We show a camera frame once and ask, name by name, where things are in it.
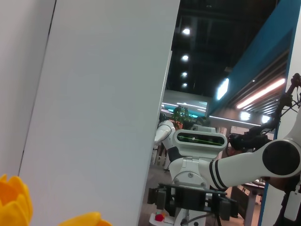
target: white wall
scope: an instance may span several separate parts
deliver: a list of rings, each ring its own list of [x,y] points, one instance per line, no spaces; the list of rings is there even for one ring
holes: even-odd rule
[[[297,31],[296,36],[293,44],[293,52],[292,52],[292,58],[290,63],[290,69],[286,84],[286,90],[291,85],[291,78],[295,73],[301,73],[301,15],[299,15],[299,21],[297,25]],[[293,98],[297,100],[296,92],[293,92]],[[297,113],[290,110],[288,111],[282,118],[281,118],[281,124],[279,127],[277,138],[281,139],[284,138],[291,128],[293,127],[295,120],[296,120]],[[262,226],[272,226],[274,225],[275,221],[277,220],[277,217],[279,215],[279,212],[281,210],[281,202],[283,200],[284,192],[275,189],[271,185],[268,187],[267,192],[267,199],[264,206],[264,212],[262,217]]]
[[[88,211],[137,225],[178,7],[57,2],[20,173],[32,226]]]
[[[0,0],[0,175],[17,175],[55,0]]]

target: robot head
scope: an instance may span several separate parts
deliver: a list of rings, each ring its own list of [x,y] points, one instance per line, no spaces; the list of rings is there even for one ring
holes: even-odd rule
[[[173,135],[173,144],[183,156],[211,160],[227,146],[223,134],[196,130],[177,130]]]

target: yellow petal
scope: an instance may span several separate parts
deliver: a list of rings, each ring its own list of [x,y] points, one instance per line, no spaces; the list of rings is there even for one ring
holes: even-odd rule
[[[18,197],[17,197],[17,203],[20,205],[21,207],[21,210],[23,211],[26,219],[27,219],[27,222],[30,222],[30,214],[29,214],[29,207],[27,205],[27,202],[26,202],[26,199],[24,197],[24,195],[22,194],[19,194]]]
[[[92,212],[62,222],[59,226],[98,226],[100,221],[100,213]]]
[[[18,193],[12,186],[0,181],[0,200],[3,206],[11,201],[15,201],[17,197]]]
[[[32,208],[32,201],[30,199],[29,191],[26,184],[24,184],[21,178],[17,176],[12,176],[9,179],[8,184],[14,187],[19,194],[24,195],[29,210],[29,217],[30,217],[29,219],[31,219],[33,214],[33,208]]]
[[[26,217],[17,202],[10,202],[0,209],[0,225],[28,226]]]
[[[112,224],[109,223],[108,221],[101,220],[97,226],[112,226]]]
[[[23,184],[24,190],[25,190],[25,199],[28,203],[28,207],[29,207],[29,216],[30,219],[32,218],[33,215],[33,206],[32,206],[32,200],[30,198],[30,194],[29,194],[29,190],[26,184]]]
[[[3,174],[1,177],[0,177],[0,181],[2,182],[6,182],[8,176],[6,174]]]

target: red button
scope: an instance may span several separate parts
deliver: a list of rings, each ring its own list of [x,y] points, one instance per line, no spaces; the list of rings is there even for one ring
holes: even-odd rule
[[[163,219],[164,219],[164,217],[163,217],[162,214],[157,214],[157,215],[155,216],[155,221],[163,221]]]

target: black stripe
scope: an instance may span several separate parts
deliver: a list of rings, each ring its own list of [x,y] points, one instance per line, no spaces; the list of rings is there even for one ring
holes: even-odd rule
[[[210,162],[209,164],[209,171],[211,174],[211,178],[213,180],[214,185],[217,187],[218,190],[221,190],[222,188],[218,185],[218,183],[215,180],[214,174],[213,174],[213,170],[212,170],[212,165],[213,165],[213,161]]]
[[[217,162],[218,162],[218,160],[215,161],[215,173],[216,173],[218,182],[220,182],[220,184],[221,184],[224,188],[227,188],[227,186],[222,182],[220,173],[219,173],[219,171],[218,171],[218,164],[217,164]]]

